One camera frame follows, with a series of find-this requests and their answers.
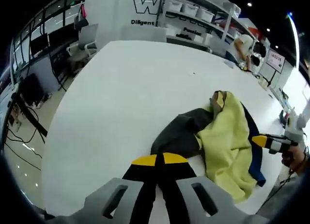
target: white shirt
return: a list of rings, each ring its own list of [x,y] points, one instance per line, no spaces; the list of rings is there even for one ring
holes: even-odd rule
[[[250,52],[250,49],[254,43],[254,39],[252,39],[249,35],[247,34],[242,34],[240,35],[239,39],[241,40],[241,42],[243,43],[241,45],[241,50],[243,52],[244,55],[248,55]],[[238,63],[240,63],[242,61],[242,58],[239,55],[239,52],[237,51],[234,43],[236,42],[237,39],[235,39],[229,46],[228,48],[228,52],[231,53],[231,55],[236,59],[236,61]]]

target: computer monitor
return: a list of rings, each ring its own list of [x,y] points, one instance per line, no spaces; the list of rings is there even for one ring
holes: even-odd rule
[[[74,24],[64,26],[49,35],[49,45],[52,48],[59,47],[64,43],[78,40],[78,31],[74,29]]]
[[[33,56],[46,47],[48,47],[47,34],[43,34],[30,41],[30,50]]]

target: tiled floor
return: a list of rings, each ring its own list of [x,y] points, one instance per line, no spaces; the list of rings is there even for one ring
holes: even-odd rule
[[[72,79],[68,79],[65,82],[64,87],[67,89],[71,85],[72,81]],[[40,109],[35,110],[39,117],[39,122],[43,127],[45,127],[45,129],[49,129],[57,107],[64,94],[64,90],[53,93],[52,97],[46,101]],[[27,142],[33,135],[35,128],[27,119],[24,119],[22,115],[19,115],[18,119],[22,122],[19,130],[16,131],[17,126],[15,123],[13,126],[9,125],[9,128],[16,136],[21,137],[24,142]],[[11,132],[8,133],[8,137],[10,139],[17,139]],[[22,142],[7,139],[6,144],[20,157],[41,169],[42,159],[40,156],[35,155],[31,150],[33,149],[35,153],[41,155],[42,157],[44,155],[44,143],[38,132],[35,133],[32,141],[29,143],[24,144]],[[41,171],[16,156],[7,145],[4,145],[5,156],[20,189],[36,207],[44,209],[45,206],[42,197]]]

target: yellow towel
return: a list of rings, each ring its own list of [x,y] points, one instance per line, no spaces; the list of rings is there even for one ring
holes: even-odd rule
[[[230,92],[215,120],[197,133],[205,152],[207,177],[230,193],[235,203],[246,200],[257,183],[248,172],[252,162],[248,134],[243,107]]]

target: dark ceiling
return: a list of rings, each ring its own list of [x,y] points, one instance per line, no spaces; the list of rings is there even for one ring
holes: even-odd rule
[[[0,51],[3,53],[10,43],[12,37],[16,35],[27,24],[44,5],[52,0],[7,0],[11,9],[2,10],[2,26],[5,27],[1,35]],[[269,39],[271,47],[279,46],[277,50],[284,55],[291,63],[294,63],[295,44],[292,28],[286,18],[288,12],[293,12],[293,19],[297,26],[297,32],[304,33],[299,38],[301,45],[301,61],[307,57],[307,48],[310,43],[310,25],[307,22],[306,0],[230,0],[237,4],[242,10],[242,16],[248,17],[257,28]]]

